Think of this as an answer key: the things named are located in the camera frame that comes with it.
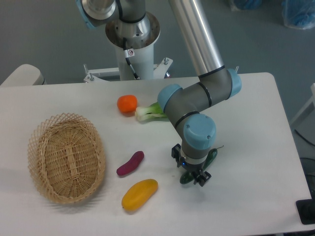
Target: white chair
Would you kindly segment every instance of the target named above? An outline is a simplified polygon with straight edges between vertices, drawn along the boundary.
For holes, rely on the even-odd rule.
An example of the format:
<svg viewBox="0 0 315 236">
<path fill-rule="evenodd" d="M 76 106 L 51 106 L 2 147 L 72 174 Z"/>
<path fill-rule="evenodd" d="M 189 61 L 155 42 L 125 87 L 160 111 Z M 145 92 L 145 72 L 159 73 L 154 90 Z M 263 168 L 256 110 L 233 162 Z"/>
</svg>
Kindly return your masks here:
<svg viewBox="0 0 315 236">
<path fill-rule="evenodd" d="M 291 128 L 297 127 L 315 108 L 315 84 L 311 86 L 312 96 L 290 121 Z"/>
<path fill-rule="evenodd" d="M 0 85 L 0 87 L 46 85 L 46 81 L 39 69 L 35 66 L 24 64 L 19 66 L 12 74 Z"/>
</svg>

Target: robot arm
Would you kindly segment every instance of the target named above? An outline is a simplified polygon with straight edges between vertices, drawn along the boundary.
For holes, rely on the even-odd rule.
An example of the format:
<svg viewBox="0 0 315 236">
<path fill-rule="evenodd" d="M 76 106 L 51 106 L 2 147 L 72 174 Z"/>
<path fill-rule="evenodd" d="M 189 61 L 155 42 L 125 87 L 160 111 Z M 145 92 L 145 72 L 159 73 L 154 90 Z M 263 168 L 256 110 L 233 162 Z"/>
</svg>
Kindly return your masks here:
<svg viewBox="0 0 315 236">
<path fill-rule="evenodd" d="M 199 112 L 229 99 L 242 86 L 236 71 L 226 70 L 200 0 L 169 0 L 200 82 L 186 89 L 169 85 L 158 102 L 182 138 L 172 149 L 177 166 L 190 171 L 195 184 L 211 177 L 202 166 L 216 138 L 214 121 Z"/>
<path fill-rule="evenodd" d="M 200 82 L 186 89 L 169 85 L 159 93 L 157 101 L 182 138 L 182 145 L 177 144 L 172 149 L 177 166 L 190 171 L 195 184 L 203 186 L 211 177 L 202 167 L 215 141 L 216 125 L 200 112 L 237 94 L 242 83 L 236 71 L 225 68 L 200 0 L 169 0 L 169 3 Z M 82 0 L 82 5 L 91 22 L 104 24 L 117 20 L 113 30 L 114 37 L 118 38 L 116 46 L 125 48 L 126 45 L 120 44 L 126 39 L 137 45 L 136 41 L 148 43 L 158 37 L 149 41 L 151 27 L 146 27 L 144 0 Z"/>
</svg>

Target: woven basket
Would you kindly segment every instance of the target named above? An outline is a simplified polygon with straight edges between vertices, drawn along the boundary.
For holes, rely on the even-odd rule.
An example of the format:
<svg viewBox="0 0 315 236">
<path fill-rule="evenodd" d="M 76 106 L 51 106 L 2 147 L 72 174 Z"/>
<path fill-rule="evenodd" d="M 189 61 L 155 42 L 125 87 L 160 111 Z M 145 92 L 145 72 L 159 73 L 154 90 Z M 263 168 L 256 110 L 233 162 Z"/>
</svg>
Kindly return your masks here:
<svg viewBox="0 0 315 236">
<path fill-rule="evenodd" d="M 76 114 L 47 119 L 30 138 L 29 170 L 41 195 L 55 203 L 75 203 L 101 184 L 105 154 L 93 124 Z"/>
</svg>

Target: yellow mango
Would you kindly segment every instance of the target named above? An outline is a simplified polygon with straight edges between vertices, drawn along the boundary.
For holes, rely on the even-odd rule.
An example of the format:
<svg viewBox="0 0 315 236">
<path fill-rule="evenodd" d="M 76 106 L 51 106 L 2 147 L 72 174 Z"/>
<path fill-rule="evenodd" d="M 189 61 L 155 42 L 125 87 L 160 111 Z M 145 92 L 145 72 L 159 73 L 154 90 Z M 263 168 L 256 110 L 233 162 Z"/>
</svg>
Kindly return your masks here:
<svg viewBox="0 0 315 236">
<path fill-rule="evenodd" d="M 127 211 L 139 209 L 157 191 L 158 182 L 146 179 L 132 186 L 122 199 L 122 206 Z"/>
</svg>

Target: purple sweet potato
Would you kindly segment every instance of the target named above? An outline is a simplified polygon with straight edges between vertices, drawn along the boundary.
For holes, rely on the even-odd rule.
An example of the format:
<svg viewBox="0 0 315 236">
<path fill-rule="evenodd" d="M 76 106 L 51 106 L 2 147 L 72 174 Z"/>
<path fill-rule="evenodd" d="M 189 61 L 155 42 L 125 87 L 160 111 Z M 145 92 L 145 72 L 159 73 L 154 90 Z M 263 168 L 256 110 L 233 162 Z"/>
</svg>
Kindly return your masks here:
<svg viewBox="0 0 315 236">
<path fill-rule="evenodd" d="M 121 167 L 119 167 L 116 171 L 116 173 L 119 176 L 125 176 L 131 172 L 133 172 L 137 167 L 140 165 L 141 161 L 144 158 L 143 151 L 137 151 L 129 161 L 127 161 L 125 164 L 123 164 Z"/>
</svg>

